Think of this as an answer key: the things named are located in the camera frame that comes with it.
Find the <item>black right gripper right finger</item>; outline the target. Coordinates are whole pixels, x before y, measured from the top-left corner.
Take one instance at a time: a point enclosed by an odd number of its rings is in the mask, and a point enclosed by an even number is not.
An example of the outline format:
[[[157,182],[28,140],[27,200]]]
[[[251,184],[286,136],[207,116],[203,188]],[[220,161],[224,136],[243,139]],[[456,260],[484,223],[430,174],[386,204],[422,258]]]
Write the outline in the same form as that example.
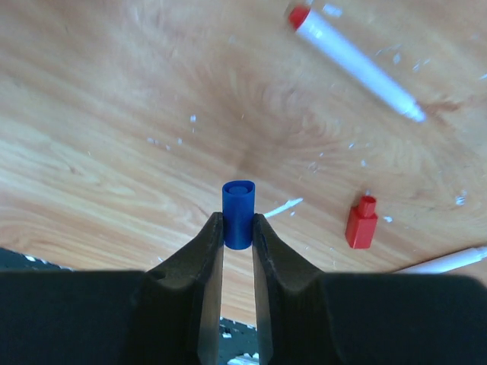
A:
[[[253,217],[253,272],[261,364],[341,364],[318,267]]]

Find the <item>blue pen cap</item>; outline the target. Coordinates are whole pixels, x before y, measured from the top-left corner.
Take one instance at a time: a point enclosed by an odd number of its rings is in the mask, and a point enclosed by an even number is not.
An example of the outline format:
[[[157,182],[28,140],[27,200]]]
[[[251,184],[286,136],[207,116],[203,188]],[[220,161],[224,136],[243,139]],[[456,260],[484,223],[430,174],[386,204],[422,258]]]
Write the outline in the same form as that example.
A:
[[[233,250],[250,247],[255,209],[255,184],[249,180],[234,180],[222,187],[224,244]]]

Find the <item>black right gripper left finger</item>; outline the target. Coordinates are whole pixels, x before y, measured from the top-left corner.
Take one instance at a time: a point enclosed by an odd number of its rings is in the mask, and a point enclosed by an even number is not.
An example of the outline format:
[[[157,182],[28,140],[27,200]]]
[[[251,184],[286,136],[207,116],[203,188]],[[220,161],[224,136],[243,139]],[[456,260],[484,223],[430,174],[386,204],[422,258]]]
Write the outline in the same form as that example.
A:
[[[223,216],[147,271],[131,323],[133,364],[218,362]]]

